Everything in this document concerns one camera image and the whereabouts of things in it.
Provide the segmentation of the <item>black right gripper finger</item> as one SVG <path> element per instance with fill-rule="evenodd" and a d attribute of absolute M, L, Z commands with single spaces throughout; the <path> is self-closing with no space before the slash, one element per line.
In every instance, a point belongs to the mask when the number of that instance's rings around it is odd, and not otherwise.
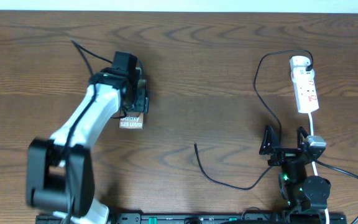
<path fill-rule="evenodd" d="M 302 148 L 302 145 L 304 145 L 304 140 L 309 136 L 306 129 L 302 126 L 300 126 L 297 130 L 297 147 Z"/>
<path fill-rule="evenodd" d="M 260 146 L 260 155 L 272 155 L 280 148 L 280 142 L 271 125 L 266 125 Z"/>

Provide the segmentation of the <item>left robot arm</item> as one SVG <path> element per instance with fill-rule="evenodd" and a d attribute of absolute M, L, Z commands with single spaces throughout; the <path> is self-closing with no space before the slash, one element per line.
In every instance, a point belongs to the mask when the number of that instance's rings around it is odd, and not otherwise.
<path fill-rule="evenodd" d="M 85 97 L 48 139 L 28 148 L 25 200 L 62 223 L 107 223 L 109 208 L 94 196 L 91 151 L 111 119 L 146 114 L 149 96 L 141 61 L 116 52 L 110 66 L 91 73 Z"/>

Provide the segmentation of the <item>gold Galaxy smartphone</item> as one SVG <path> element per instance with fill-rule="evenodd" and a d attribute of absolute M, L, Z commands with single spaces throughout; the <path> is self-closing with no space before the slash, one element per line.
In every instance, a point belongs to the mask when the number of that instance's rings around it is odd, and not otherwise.
<path fill-rule="evenodd" d="M 125 118 L 121 118 L 119 122 L 121 129 L 143 129 L 144 128 L 144 114 L 131 113 Z"/>

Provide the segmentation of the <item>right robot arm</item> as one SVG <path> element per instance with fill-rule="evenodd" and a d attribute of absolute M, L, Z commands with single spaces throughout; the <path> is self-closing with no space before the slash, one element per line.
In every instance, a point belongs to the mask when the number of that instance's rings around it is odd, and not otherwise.
<path fill-rule="evenodd" d="M 288 208 L 280 218 L 287 223 L 329 223 L 328 197 L 331 183 L 315 173 L 308 175 L 306 166 L 318 159 L 326 149 L 320 136 L 310 135 L 299 127 L 296 148 L 282 147 L 273 128 L 265 127 L 260 155 L 270 156 L 269 166 L 281 168 L 278 182 Z"/>

